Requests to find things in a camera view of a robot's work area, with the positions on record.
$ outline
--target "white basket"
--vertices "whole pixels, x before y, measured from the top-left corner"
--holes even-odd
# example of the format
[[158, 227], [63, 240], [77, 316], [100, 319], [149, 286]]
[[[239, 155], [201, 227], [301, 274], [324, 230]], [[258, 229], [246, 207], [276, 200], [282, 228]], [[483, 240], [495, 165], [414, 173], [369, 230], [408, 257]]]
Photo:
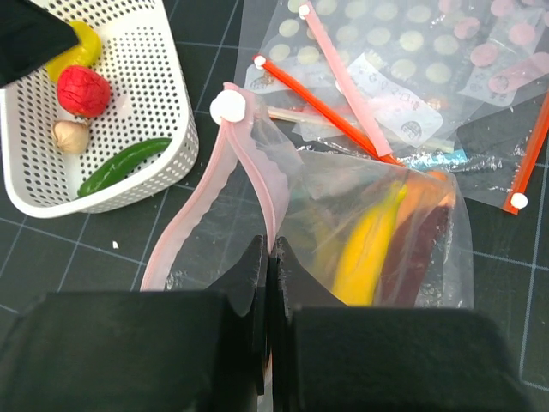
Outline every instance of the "white basket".
[[[189, 97], [161, 0], [35, 0], [66, 20], [85, 21], [101, 37], [93, 67], [111, 84], [106, 112], [94, 119], [86, 153], [61, 153], [51, 138], [58, 119], [73, 119], [57, 103], [45, 69], [0, 95], [6, 190], [23, 213], [51, 218], [99, 213], [152, 196], [193, 167], [198, 138]], [[76, 199], [81, 183], [133, 143], [170, 137], [163, 153], [143, 162], [127, 179]]]

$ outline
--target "black cutting mat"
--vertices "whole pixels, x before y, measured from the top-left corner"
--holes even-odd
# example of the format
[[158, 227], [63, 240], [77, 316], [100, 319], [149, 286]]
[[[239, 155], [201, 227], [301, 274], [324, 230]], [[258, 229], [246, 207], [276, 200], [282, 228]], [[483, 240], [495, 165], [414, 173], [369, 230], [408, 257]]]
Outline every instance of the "black cutting mat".
[[[275, 0], [257, 1], [275, 6]], [[11, 205], [2, 183], [0, 336], [18, 312], [46, 291], [139, 288], [156, 240], [189, 198], [208, 162], [217, 133], [208, 107], [222, 83], [234, 77], [242, 7], [243, 0], [224, 0], [216, 3], [212, 13], [208, 2], [166, 0], [201, 145], [195, 168], [179, 184], [110, 213], [39, 221]], [[205, 15], [208, 24], [204, 24]], [[255, 52], [253, 47], [240, 51], [250, 59]], [[531, 106], [539, 110], [539, 104]], [[509, 133], [528, 133], [532, 128], [508, 112], [494, 121], [507, 122]], [[546, 159], [545, 146], [528, 188], [530, 204], [518, 217], [468, 201], [476, 309], [499, 325], [540, 411], [549, 410]]]

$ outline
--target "red tomato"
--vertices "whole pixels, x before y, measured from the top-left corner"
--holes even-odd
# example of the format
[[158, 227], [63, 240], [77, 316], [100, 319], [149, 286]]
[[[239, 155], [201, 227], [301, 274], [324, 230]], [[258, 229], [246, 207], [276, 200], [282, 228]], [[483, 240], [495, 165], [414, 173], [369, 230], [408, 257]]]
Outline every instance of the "red tomato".
[[109, 82], [84, 66], [73, 65], [57, 82], [59, 104], [75, 116], [95, 118], [105, 111], [111, 99]]

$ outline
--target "orange zipper strip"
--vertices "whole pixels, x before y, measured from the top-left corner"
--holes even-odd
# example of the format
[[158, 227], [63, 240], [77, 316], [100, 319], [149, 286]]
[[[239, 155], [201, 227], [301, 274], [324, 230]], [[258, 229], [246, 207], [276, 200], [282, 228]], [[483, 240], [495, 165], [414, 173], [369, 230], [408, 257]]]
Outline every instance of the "orange zipper strip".
[[548, 131], [549, 92], [547, 92], [546, 94], [546, 98], [540, 110], [540, 115], [535, 124], [534, 130], [532, 130], [532, 135], [530, 135], [530, 138], [528, 139], [526, 154], [522, 158], [521, 165], [518, 168], [518, 173], [516, 174], [513, 185], [511, 186], [511, 192], [507, 196], [507, 200], [505, 200], [504, 210], [506, 212], [512, 213], [513, 215], [518, 215], [519, 209], [514, 208], [511, 205], [511, 198], [515, 193], [524, 194], [524, 192], [526, 191], [526, 188], [528, 187], [528, 181], [530, 180], [530, 176], [532, 176], [535, 162], [538, 160], [541, 147], [543, 146], [543, 142], [546, 140]]
[[331, 109], [323, 101], [318, 99], [314, 94], [312, 94], [306, 87], [299, 83], [296, 79], [288, 75], [284, 70], [278, 67], [273, 62], [265, 58], [265, 63], [262, 67], [274, 78], [279, 80], [288, 86], [293, 92], [299, 95], [303, 100], [317, 109], [331, 124], [336, 128], [341, 130], [345, 135], [347, 135], [353, 142], [358, 144], [367, 154], [377, 161], [382, 161], [384, 163], [389, 163], [391, 165], [404, 166], [403, 163], [398, 161], [395, 157], [390, 154], [385, 156], [378, 156], [377, 151], [374, 148], [374, 145], [370, 142], [370, 139], [362, 133], [360, 130], [355, 128], [352, 124], [347, 122], [342, 116], [340, 116], [336, 111]]

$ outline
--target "green chili pepper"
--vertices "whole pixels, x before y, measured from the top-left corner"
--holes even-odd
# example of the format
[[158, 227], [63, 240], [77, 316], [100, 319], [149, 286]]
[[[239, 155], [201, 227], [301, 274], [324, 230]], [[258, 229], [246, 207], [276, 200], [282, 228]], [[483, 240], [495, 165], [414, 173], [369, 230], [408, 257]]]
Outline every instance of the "green chili pepper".
[[78, 197], [85, 197], [121, 181], [142, 161], [166, 150], [172, 139], [158, 138], [139, 142], [106, 161], [78, 189]]

